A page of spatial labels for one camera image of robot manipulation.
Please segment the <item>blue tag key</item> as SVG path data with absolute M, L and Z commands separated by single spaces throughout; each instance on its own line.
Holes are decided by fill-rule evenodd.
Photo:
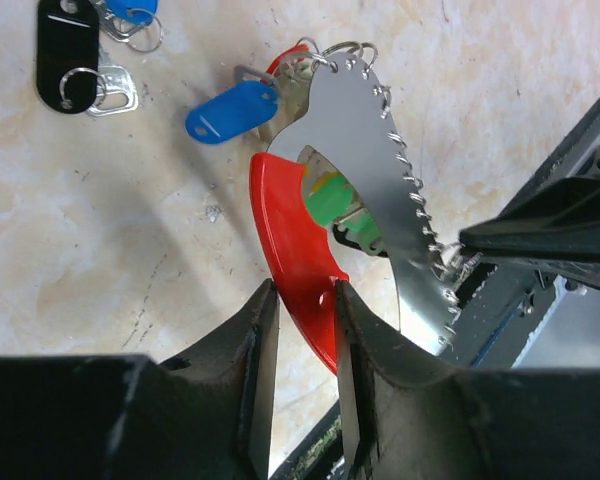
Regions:
M 188 113 L 184 126 L 191 138 L 206 145 L 224 143 L 276 115 L 281 89 L 272 74 L 237 65 L 234 80 L 233 87 Z
M 164 27 L 157 16 L 158 0 L 95 0 L 92 5 L 101 29 L 114 41 L 140 54 L 153 53 L 162 46 Z M 157 30 L 157 38 L 146 47 L 137 45 L 133 37 L 141 32 L 151 36 L 152 28 Z

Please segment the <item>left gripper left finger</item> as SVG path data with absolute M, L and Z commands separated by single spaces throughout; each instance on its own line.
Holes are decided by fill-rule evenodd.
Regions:
M 264 479 L 279 297 L 182 352 L 0 357 L 0 479 Z

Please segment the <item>green key tag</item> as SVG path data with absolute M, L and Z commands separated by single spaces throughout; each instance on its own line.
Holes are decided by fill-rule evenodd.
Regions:
M 337 243 L 369 256 L 387 258 L 384 241 L 361 197 L 339 172 L 325 172 L 303 187 L 312 220 L 330 230 Z

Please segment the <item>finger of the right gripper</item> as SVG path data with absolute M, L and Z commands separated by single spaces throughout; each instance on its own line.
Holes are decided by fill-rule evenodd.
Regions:
M 495 218 L 460 231 L 464 252 L 600 290 L 600 98 Z

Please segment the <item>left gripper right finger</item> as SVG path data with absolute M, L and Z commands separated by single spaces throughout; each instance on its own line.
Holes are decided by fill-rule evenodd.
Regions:
M 335 285 L 352 479 L 600 479 L 600 369 L 457 368 Z

